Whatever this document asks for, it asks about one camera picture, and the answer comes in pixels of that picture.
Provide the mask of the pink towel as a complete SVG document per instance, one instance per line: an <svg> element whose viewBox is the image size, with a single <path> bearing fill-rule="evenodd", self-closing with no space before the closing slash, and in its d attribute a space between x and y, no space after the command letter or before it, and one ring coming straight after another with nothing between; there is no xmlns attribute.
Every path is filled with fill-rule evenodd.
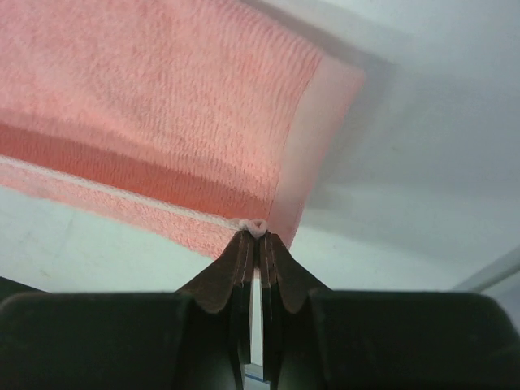
<svg viewBox="0 0 520 390"><path fill-rule="evenodd" d="M1 183L206 256L291 245L362 82L239 1L4 1Z"/></svg>

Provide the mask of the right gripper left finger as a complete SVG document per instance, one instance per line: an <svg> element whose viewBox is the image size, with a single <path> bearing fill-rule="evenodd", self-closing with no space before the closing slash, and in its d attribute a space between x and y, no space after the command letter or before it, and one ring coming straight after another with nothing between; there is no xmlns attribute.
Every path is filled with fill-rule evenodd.
<svg viewBox="0 0 520 390"><path fill-rule="evenodd" d="M1 281L4 389L241 389L254 238L175 292L42 292Z"/></svg>

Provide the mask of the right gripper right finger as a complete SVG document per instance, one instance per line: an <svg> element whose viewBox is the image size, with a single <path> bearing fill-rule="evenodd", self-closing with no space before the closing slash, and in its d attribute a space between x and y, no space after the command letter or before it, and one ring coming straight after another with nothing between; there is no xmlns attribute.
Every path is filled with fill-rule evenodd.
<svg viewBox="0 0 520 390"><path fill-rule="evenodd" d="M519 334L471 292L334 290L259 241L263 374L274 389L516 389Z"/></svg>

